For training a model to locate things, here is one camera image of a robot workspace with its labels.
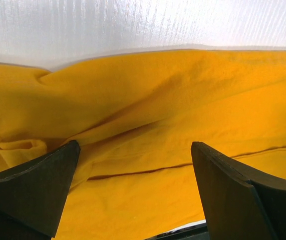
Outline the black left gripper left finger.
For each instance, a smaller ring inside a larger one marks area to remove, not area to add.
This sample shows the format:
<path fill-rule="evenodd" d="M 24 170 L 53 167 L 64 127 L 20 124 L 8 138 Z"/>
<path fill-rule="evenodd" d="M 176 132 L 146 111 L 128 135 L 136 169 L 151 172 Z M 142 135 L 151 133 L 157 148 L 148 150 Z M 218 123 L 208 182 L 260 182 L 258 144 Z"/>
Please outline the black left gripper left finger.
<path fill-rule="evenodd" d="M 0 240 L 56 236 L 79 154 L 73 140 L 0 172 Z"/>

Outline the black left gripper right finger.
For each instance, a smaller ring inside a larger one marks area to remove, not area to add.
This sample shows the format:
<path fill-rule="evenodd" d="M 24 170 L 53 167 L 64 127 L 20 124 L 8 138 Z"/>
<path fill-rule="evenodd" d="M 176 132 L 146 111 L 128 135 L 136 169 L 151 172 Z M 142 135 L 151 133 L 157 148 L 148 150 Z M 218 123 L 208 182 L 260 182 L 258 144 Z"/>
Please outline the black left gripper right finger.
<path fill-rule="evenodd" d="M 193 142 L 191 156 L 212 240 L 286 240 L 286 179 Z"/>

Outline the yellow t shirt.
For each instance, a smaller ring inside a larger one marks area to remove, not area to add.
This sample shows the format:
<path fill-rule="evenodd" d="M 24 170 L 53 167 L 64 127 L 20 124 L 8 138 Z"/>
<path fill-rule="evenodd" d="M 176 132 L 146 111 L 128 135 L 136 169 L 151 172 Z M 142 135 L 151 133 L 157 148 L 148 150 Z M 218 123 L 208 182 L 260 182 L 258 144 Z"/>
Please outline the yellow t shirt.
<path fill-rule="evenodd" d="M 193 142 L 286 179 L 286 51 L 0 64 L 0 171 L 72 140 L 81 152 L 57 239 L 142 240 L 200 221 Z"/>

